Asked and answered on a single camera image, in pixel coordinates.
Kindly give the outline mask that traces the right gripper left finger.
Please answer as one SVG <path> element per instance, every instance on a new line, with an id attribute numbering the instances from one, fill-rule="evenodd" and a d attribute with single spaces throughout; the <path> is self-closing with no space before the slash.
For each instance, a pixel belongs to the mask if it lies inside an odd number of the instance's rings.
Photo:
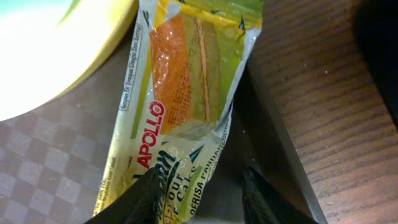
<path id="1" fill-rule="evenodd" d="M 160 178 L 149 169 L 110 206 L 85 224 L 158 224 Z"/>

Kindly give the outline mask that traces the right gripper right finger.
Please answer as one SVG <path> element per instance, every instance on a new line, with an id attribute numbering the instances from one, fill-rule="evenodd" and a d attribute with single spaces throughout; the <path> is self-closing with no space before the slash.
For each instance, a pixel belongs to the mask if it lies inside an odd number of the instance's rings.
<path id="1" fill-rule="evenodd" d="M 246 224 L 316 224 L 295 208 L 252 167 L 243 169 L 242 200 Z"/>

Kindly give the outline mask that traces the yellow green snack wrapper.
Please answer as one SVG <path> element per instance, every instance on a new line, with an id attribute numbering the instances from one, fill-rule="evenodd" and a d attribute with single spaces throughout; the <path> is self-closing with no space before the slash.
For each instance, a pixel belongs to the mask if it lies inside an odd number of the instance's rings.
<path id="1" fill-rule="evenodd" d="M 262 29 L 261 0 L 141 0 L 92 218 L 149 169 L 159 223 L 196 213 L 227 142 L 234 93 Z"/>

